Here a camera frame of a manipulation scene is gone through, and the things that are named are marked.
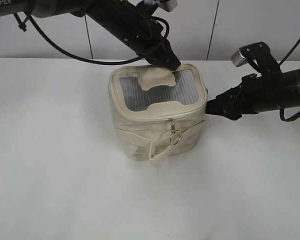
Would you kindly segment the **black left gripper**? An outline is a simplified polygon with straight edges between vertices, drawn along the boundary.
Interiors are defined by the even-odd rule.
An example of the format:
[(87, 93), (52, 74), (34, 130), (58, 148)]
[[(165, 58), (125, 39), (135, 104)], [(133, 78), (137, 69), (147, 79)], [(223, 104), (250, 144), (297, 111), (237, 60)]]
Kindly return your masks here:
[(153, 19), (157, 8), (127, 0), (97, 0), (87, 8), (87, 15), (149, 64), (175, 71), (181, 62), (162, 36), (162, 25)]

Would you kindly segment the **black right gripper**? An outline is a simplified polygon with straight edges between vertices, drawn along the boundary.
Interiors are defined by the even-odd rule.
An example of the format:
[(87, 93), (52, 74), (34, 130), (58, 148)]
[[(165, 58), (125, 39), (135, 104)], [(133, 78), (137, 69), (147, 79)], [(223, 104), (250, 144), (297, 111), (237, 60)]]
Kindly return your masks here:
[(285, 107), (283, 82), (282, 73), (260, 77), (255, 74), (246, 75), (239, 85), (209, 100), (205, 113), (238, 120), (242, 115), (281, 110)]

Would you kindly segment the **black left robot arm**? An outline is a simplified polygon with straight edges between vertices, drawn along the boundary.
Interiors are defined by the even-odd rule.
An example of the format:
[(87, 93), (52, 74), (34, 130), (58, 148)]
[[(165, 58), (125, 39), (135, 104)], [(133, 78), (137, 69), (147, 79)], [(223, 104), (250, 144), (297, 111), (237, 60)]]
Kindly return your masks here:
[[(134, 5), (127, 0), (0, 0), (0, 17), (13, 15), (21, 30), (31, 22), (38, 33), (56, 50), (81, 62), (119, 66), (145, 59), (150, 65), (175, 71), (181, 65), (168, 40), (169, 23), (154, 16), (157, 8), (166, 12), (177, 6), (175, 0), (141, 0)], [(82, 58), (62, 49), (39, 27), (34, 18), (63, 14), (88, 16), (137, 55), (124, 61), (98, 61)]]

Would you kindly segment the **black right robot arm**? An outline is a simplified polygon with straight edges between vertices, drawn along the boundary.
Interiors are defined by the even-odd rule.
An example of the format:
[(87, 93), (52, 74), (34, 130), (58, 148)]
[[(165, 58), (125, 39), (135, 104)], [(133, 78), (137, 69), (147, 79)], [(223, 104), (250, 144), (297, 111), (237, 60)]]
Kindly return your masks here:
[(243, 115), (276, 110), (284, 122), (300, 118), (300, 69), (246, 75), (238, 86), (209, 100), (205, 113), (236, 121)]

